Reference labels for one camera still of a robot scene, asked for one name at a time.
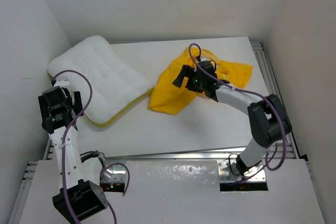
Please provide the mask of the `yellow pillowcase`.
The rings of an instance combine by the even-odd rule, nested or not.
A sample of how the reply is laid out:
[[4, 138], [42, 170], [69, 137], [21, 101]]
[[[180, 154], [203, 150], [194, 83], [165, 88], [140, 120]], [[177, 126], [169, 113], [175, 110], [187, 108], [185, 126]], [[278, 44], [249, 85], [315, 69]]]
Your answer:
[[[206, 49], [202, 49], [201, 56], [216, 62], [218, 79], [227, 80], [238, 88], [245, 88], [252, 76], [251, 65], [220, 60]], [[197, 92], [188, 91], [185, 87], [178, 88], [173, 85], [183, 65], [195, 67], [187, 48], [160, 74], [156, 87], [150, 95], [149, 110], [176, 115], [199, 95]]]

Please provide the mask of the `white pillow with yellow edge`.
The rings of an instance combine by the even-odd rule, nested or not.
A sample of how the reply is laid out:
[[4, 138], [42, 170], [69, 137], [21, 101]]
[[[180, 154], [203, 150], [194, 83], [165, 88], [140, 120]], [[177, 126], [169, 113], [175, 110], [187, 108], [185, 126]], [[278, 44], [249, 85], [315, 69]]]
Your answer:
[[47, 67], [52, 77], [69, 79], [80, 91], [85, 115], [106, 127], [133, 105], [149, 96], [154, 85], [125, 62], [101, 36], [91, 36], [54, 58]]

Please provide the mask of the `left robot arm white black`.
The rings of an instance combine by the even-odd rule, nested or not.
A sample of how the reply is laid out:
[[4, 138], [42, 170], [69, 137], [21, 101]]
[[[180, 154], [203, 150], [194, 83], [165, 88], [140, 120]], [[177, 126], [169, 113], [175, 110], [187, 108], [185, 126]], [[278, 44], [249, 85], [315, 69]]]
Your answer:
[[58, 164], [59, 193], [53, 206], [69, 222], [79, 223], [108, 206], [99, 185], [102, 164], [98, 152], [81, 158], [78, 150], [78, 128], [72, 122], [82, 109], [80, 93], [55, 86], [38, 97], [42, 127], [48, 133]]

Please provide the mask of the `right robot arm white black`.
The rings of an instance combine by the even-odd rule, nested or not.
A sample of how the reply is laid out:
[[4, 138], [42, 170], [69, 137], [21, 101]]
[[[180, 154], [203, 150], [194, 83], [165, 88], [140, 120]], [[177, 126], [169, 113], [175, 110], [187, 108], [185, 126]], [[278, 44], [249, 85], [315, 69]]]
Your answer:
[[196, 67], [183, 65], [172, 83], [179, 88], [184, 81], [189, 91], [204, 93], [208, 98], [230, 105], [248, 116], [252, 139], [230, 166], [234, 176], [244, 176], [261, 162], [273, 143], [285, 138], [292, 130], [278, 96], [271, 94], [264, 97], [237, 88], [227, 80], [218, 79], [211, 61], [201, 61]]

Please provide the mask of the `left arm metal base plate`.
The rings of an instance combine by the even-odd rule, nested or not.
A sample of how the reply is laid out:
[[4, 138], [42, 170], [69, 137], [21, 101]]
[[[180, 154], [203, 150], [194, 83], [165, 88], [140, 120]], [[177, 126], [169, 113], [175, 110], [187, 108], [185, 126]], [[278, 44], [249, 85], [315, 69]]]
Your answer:
[[100, 187], [104, 192], [125, 193], [128, 183], [129, 171], [124, 163], [112, 163], [100, 175]]

